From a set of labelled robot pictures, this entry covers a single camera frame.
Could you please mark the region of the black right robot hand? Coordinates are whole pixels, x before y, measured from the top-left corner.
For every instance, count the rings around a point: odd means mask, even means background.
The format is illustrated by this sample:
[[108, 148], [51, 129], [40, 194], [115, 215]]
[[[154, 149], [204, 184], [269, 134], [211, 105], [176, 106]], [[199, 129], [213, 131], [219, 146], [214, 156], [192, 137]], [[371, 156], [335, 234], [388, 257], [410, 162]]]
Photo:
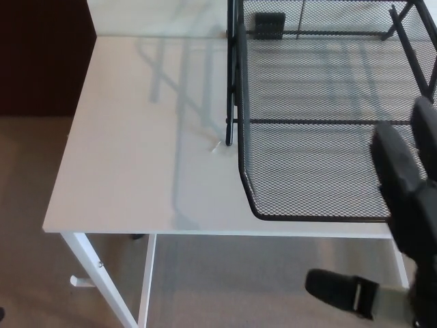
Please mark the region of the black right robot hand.
[[377, 124], [369, 147], [386, 220], [398, 250], [416, 264], [412, 285], [389, 288], [356, 275], [311, 269], [306, 291], [359, 318], [397, 327], [436, 326], [436, 109], [428, 98], [414, 102], [410, 126], [422, 166], [390, 124]]

